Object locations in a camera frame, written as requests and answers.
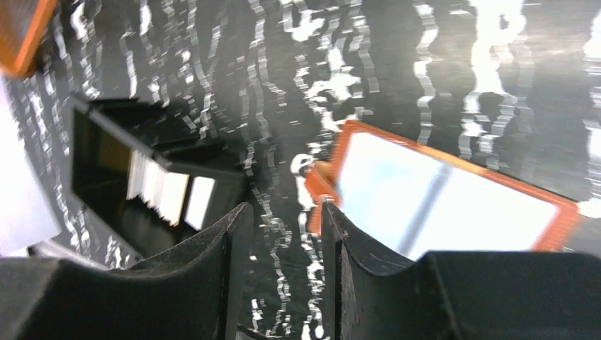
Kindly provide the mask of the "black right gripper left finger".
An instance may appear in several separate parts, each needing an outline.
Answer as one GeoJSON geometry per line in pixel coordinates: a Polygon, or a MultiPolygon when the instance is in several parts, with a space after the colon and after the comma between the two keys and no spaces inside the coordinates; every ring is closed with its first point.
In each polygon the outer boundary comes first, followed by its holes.
{"type": "Polygon", "coordinates": [[[252,238],[241,203],[126,270],[1,260],[2,339],[234,339],[252,238]]]}

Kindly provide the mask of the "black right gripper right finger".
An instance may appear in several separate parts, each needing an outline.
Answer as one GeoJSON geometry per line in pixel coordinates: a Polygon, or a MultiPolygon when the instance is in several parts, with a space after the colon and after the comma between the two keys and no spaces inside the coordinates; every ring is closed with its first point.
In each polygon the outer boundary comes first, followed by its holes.
{"type": "Polygon", "coordinates": [[[332,339],[599,339],[600,260],[542,251],[429,251],[411,261],[321,208],[332,339]]]}

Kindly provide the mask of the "orange leather card holder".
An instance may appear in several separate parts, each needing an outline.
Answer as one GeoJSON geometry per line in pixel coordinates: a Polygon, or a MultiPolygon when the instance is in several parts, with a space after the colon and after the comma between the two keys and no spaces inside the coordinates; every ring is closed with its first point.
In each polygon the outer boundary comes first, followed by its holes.
{"type": "Polygon", "coordinates": [[[559,250],[579,218],[572,200],[355,120],[305,186],[412,260],[433,250],[559,250]]]}

